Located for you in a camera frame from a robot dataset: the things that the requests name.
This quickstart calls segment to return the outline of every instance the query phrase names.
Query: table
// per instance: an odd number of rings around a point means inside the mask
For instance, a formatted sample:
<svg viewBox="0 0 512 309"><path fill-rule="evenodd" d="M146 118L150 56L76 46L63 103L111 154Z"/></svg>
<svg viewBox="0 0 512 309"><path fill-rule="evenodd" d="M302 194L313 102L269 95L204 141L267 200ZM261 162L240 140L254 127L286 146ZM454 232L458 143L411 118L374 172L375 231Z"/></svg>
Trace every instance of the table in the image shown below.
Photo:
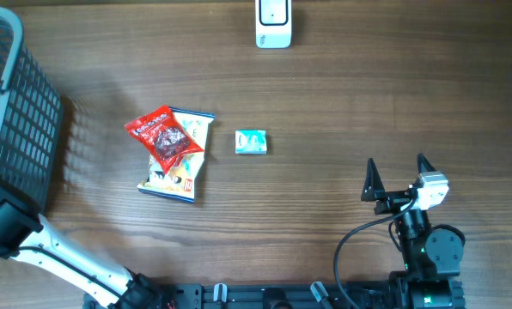
<svg viewBox="0 0 512 309"><path fill-rule="evenodd" d="M512 307L512 4L296 3L293 45L255 46L252 3L22 7L26 42L67 106L46 216L160 282L331 282L424 152L450 180L432 223L467 237L469 308ZM138 193L148 154L123 125L162 104L214 112L194 205ZM266 129L240 156L234 131ZM341 254L345 280L403 268L386 225ZM78 308L82 291L0 261L0 308Z"/></svg>

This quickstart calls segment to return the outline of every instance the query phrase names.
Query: wood grain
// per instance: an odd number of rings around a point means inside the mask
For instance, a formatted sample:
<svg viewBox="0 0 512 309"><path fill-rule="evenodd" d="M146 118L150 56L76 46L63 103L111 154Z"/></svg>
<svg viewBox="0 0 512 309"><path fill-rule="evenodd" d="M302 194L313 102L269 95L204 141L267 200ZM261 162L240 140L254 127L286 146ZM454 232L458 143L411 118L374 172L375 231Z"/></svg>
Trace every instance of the wood grain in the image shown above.
<svg viewBox="0 0 512 309"><path fill-rule="evenodd" d="M467 236L468 307L512 307L512 4L299 3L293 46L271 51L252 3L15 11L68 107L46 215L72 239L161 282L331 282L338 241L375 218L366 160L400 190L424 152L451 182L430 219ZM148 155L123 125L162 104L216 114L194 205L136 190ZM268 130L270 153L236 155L242 128ZM340 272L402 267L384 225ZM81 303L0 261L0 308Z"/></svg>

